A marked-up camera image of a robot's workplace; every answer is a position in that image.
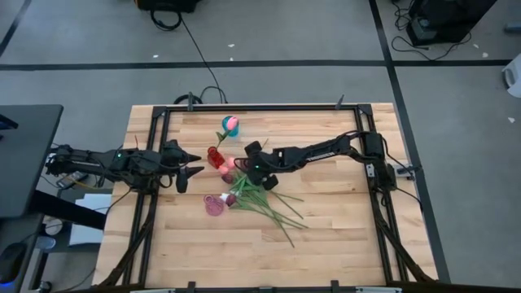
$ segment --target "tulip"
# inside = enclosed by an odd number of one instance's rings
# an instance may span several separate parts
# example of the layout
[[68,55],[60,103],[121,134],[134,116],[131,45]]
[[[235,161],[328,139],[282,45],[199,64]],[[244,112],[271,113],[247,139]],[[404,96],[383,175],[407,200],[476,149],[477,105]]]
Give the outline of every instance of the tulip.
[[225,166],[221,166],[221,167],[219,167],[218,170],[219,170],[219,173],[220,173],[221,175],[226,175],[226,174],[228,174],[228,172],[230,171],[230,170],[229,170],[227,167],[225,167]]
[[230,168],[230,169],[235,168],[235,158],[234,157],[230,157],[230,158],[226,159],[226,163],[228,164],[228,168]]
[[237,124],[239,123],[239,119],[237,117],[230,117],[228,121],[226,122],[226,128],[228,131],[234,130],[235,127],[237,127]]

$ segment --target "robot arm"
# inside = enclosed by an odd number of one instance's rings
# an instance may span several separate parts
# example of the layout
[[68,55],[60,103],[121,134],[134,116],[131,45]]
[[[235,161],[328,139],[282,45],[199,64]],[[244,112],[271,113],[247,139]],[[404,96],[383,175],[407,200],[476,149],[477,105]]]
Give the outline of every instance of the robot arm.
[[[351,146],[351,140],[360,138],[364,155]],[[274,149],[273,153],[262,152],[259,142],[245,147],[247,159],[238,159],[245,168],[253,184],[262,184],[271,190],[278,184],[273,173],[291,173],[303,168],[307,163],[324,160],[335,155],[347,155],[356,162],[372,164],[379,187],[386,190],[396,189],[394,169],[385,162],[382,135],[372,132],[351,131],[343,133],[326,142],[299,148],[295,146]]]
[[162,176],[168,176],[170,185],[176,178],[179,193],[186,192],[188,178],[204,167],[188,168],[190,162],[200,160],[197,155],[186,153],[172,140],[165,143],[162,153],[139,149],[110,150],[106,152],[75,150],[69,145],[61,145],[50,150],[54,155],[46,162],[47,174],[58,176],[62,173],[80,171],[100,176],[100,181],[123,181],[130,188],[144,193],[152,192]]

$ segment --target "wooden tabletop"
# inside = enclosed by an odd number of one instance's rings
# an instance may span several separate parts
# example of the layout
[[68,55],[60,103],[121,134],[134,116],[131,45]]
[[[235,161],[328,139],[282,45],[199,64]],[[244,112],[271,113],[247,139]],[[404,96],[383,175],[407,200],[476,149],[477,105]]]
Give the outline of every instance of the wooden tabletop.
[[[152,108],[133,107],[124,147],[136,147],[136,138],[140,149],[146,147]],[[376,129],[387,139],[391,155],[407,162],[393,105],[374,103],[372,108]],[[295,248],[262,215],[227,209],[218,217],[206,213],[203,197],[230,187],[206,160],[208,147],[217,144],[215,132],[222,131],[221,120],[228,115],[239,118],[240,129],[237,138],[227,138],[219,147],[224,156],[244,157],[243,148],[255,140],[269,139],[264,150],[271,152],[275,147],[305,147],[357,128],[348,111],[173,113],[168,140],[175,138],[185,151],[202,156],[190,166],[205,170],[190,179],[183,195],[175,187],[160,190],[147,288],[184,288],[189,281],[196,281],[197,287],[329,286],[331,280],[339,280],[341,286],[383,285],[366,174],[362,164],[348,157],[332,157],[277,175],[280,183],[274,190],[304,200],[289,202],[304,216],[301,220],[276,199],[269,199],[273,209],[309,227],[287,228]],[[358,142],[353,146],[360,149]],[[413,182],[399,178],[397,184],[415,194]],[[124,184],[116,184],[112,201],[127,190]],[[400,191],[392,192],[392,200],[403,245],[436,278],[418,202]],[[125,252],[135,204],[136,194],[131,194],[108,215],[93,284],[101,282]],[[397,278],[394,253],[387,246]],[[136,256],[134,281],[141,251]]]

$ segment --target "aluminum frame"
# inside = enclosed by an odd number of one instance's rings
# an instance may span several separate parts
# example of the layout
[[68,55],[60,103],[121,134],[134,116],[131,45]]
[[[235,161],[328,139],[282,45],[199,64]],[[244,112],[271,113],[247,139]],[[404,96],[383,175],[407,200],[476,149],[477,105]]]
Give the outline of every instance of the aluminum frame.
[[[357,125],[358,131],[376,131],[376,126],[374,123],[374,117],[372,112],[372,107],[370,104],[342,104],[339,109],[335,109],[335,104],[252,104],[252,105],[193,105],[194,112],[236,112],[236,111],[352,111],[355,116],[355,121]],[[160,120],[160,117],[163,117],[163,127],[161,130],[161,138],[160,138],[160,144],[159,144],[159,150],[162,150],[163,145],[166,143],[167,139],[167,133],[169,130],[169,121],[170,116],[174,112],[188,112],[189,108],[177,105],[177,106],[156,106],[152,110],[152,118],[151,118],[151,127],[150,132],[148,136],[147,141],[147,149],[153,148],[153,142],[155,140],[155,132],[157,129],[158,122]],[[362,117],[365,117],[367,119],[369,129],[364,129],[363,123],[362,123]],[[383,275],[385,278],[386,283],[393,282],[393,276],[392,276],[392,270],[388,255],[388,249],[386,244],[386,236],[383,233],[381,229],[379,229],[377,223],[376,223],[376,214],[375,210],[380,209],[379,201],[378,201],[378,195],[372,188],[374,186],[375,181],[373,177],[369,177],[368,174],[366,174],[366,178],[368,181],[368,187],[369,187],[369,193],[370,193],[370,202],[374,213],[375,218],[375,225],[376,225],[376,233],[377,233],[377,239],[379,244],[379,253],[380,258],[382,261],[382,268],[383,268]],[[396,237],[398,242],[400,242],[400,235],[398,232],[398,228],[396,225],[396,216],[394,213],[394,208],[392,206],[392,199],[389,193],[384,193],[382,196],[385,197],[387,201],[386,206],[386,212],[387,212],[387,222],[389,223],[389,229],[391,230],[392,234]],[[130,236],[130,243],[132,243],[136,235],[138,233],[140,219],[142,217],[142,210],[143,210],[143,204],[144,204],[144,197],[145,195],[139,195],[138,201],[136,203],[136,208],[134,211],[134,220],[131,230],[131,236]],[[149,207],[149,213],[153,213],[155,215],[155,210],[157,209],[157,198],[151,199],[151,204]],[[143,250],[142,250],[142,261],[139,268],[139,277],[138,277],[138,284],[143,285],[146,283],[147,280],[147,269],[148,269],[148,260],[150,257],[150,250],[151,250],[151,240],[152,240],[152,233],[153,233],[153,225],[152,229],[150,230],[149,234],[146,236],[143,244]],[[398,270],[400,274],[400,280],[403,282],[407,282],[408,274],[407,269],[405,267],[405,263],[402,260],[401,256],[396,253],[396,259],[398,262]],[[130,263],[129,267],[126,268],[123,278],[123,284],[128,285],[130,280],[130,275],[132,273],[132,262]],[[300,287],[292,287],[292,288],[286,288],[288,290],[297,290],[297,291],[313,291],[318,292],[322,289],[327,289],[327,291],[331,292],[331,287],[306,287],[306,288],[300,288]],[[227,291],[250,291],[255,290],[256,288],[226,288]]]

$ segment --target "desk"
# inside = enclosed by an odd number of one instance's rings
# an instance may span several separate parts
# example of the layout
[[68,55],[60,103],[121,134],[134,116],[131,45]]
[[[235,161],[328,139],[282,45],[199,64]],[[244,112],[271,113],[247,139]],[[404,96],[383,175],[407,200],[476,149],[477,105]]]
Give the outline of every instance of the desk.
[[0,252],[12,243],[27,244],[16,279],[2,292],[20,291],[44,214],[102,229],[105,215],[79,207],[36,189],[63,107],[61,105],[0,106],[18,123],[3,130],[0,140]]
[[[391,155],[405,163],[392,104],[371,106],[376,129],[387,139]],[[136,147],[137,139],[139,148],[146,148],[152,109],[133,107],[124,147]],[[190,179],[184,195],[178,195],[175,187],[160,190],[146,287],[186,288],[189,281],[195,281],[197,287],[329,286],[331,280],[339,280],[341,286],[383,285],[365,169],[348,157],[336,156],[295,173],[277,175],[277,192],[304,200],[291,202],[304,216],[302,223],[309,226],[306,230],[287,229],[295,248],[261,215],[244,211],[207,215],[203,197],[229,188],[205,159],[208,147],[217,144],[215,132],[222,131],[222,118],[228,115],[239,118],[239,137],[227,138],[219,150],[235,157],[244,157],[243,148],[255,140],[269,138],[265,151],[270,152],[275,147],[305,147],[357,129],[354,114],[346,111],[174,112],[167,140],[175,138],[185,151],[203,156],[190,166],[204,166],[205,170]],[[155,130],[156,150],[161,125]],[[352,144],[360,150],[359,142]],[[397,184],[415,194],[413,182],[400,178]],[[116,184],[113,201],[127,190]],[[436,278],[418,203],[399,191],[392,192],[392,201],[402,243],[422,269]],[[129,195],[108,215],[93,284],[101,282],[125,252],[135,204],[136,194]],[[276,199],[271,199],[270,205],[285,216],[294,216]],[[387,249],[396,279],[396,259],[388,244]],[[139,251],[132,282],[137,281],[140,260]]]

